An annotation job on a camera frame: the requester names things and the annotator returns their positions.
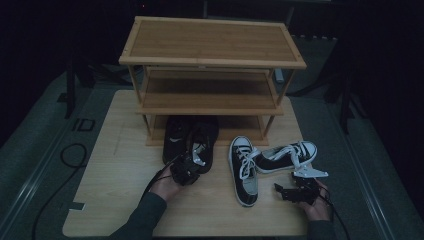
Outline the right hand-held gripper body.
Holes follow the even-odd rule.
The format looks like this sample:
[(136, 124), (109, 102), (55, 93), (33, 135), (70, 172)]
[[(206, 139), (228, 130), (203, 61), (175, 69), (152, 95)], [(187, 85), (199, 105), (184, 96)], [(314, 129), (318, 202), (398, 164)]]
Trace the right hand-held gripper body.
[(292, 173), (292, 178), (297, 186), (290, 195), (292, 202), (313, 203), (319, 195), (319, 186), (317, 178), (328, 177), (326, 171), (314, 169), (313, 167), (303, 166), (297, 168)]

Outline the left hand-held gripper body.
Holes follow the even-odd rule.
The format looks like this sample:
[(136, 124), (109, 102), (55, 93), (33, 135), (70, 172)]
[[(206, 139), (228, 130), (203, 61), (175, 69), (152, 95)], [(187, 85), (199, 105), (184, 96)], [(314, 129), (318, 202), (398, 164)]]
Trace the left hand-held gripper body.
[(200, 153), (204, 150), (202, 145), (196, 146), (190, 152), (179, 155), (172, 161), (170, 167), (173, 180), (181, 186), (192, 185), (200, 177), (200, 169), (206, 166)]

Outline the black white canvas shoe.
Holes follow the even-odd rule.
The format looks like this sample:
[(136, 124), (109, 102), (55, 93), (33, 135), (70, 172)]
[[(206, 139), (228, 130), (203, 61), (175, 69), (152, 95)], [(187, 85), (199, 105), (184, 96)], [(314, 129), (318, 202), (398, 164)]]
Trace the black white canvas shoe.
[(237, 136), (229, 147), (228, 162), (236, 198), (243, 207), (252, 207), (258, 198), (255, 158), (260, 151), (246, 136)]
[(262, 151), (254, 157), (254, 161), (260, 173), (273, 173), (305, 166), (315, 159), (317, 152), (318, 149), (314, 143), (298, 141)]

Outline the black mesh sneaker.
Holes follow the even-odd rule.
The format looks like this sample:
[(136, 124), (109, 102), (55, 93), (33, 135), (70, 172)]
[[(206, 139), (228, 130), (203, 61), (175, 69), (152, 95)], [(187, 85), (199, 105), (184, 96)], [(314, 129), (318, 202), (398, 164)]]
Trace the black mesh sneaker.
[(162, 159), (165, 164), (186, 152), (190, 130), (191, 123), (187, 116), (168, 117), (162, 151)]
[(218, 135), (219, 124), (216, 116), (193, 117), (188, 153), (196, 173), (205, 174), (211, 169)]

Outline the wooden three-tier shoe rack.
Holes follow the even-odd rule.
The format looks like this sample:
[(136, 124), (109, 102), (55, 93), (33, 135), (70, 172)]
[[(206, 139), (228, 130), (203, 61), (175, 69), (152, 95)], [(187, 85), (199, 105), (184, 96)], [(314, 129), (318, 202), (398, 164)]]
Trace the wooden three-tier shoe rack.
[(306, 63), (282, 23), (138, 16), (119, 58), (130, 71), (147, 143), (159, 146), (170, 115), (215, 115), (218, 142), (246, 135), (265, 145), (285, 91), (273, 77)]

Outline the person's right hand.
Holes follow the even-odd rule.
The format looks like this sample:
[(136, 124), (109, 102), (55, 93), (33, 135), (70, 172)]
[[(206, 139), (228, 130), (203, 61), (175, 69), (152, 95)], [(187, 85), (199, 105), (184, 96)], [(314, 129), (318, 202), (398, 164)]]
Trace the person's right hand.
[(306, 202), (299, 202), (298, 206), (305, 212), (309, 221), (330, 221), (330, 207), (327, 203), (327, 187), (316, 180), (319, 185), (320, 194), (312, 205)]

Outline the person's left hand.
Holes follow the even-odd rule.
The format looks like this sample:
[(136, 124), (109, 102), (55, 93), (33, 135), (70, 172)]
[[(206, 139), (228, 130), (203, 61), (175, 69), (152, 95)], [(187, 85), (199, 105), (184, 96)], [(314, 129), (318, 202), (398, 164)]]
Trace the person's left hand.
[(170, 167), (167, 167), (161, 173), (158, 180), (154, 182), (150, 188), (150, 192), (158, 195), (164, 201), (170, 202), (183, 189), (183, 186), (174, 181)]

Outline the black metal stand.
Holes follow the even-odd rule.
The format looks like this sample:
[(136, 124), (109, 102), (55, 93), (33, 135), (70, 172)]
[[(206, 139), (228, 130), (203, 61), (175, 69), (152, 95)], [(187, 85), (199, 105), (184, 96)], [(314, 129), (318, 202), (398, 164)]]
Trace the black metal stand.
[(350, 103), (355, 78), (354, 71), (335, 74), (331, 78), (329, 87), (324, 94), (326, 103), (336, 103), (341, 100), (339, 124), (345, 134), (349, 133), (348, 119), (353, 116), (350, 110)]
[(78, 78), (83, 87), (92, 88), (95, 84), (92, 70), (89, 68), (89, 59), (83, 55), (73, 55), (66, 64), (66, 119), (71, 117), (75, 109), (75, 78)]

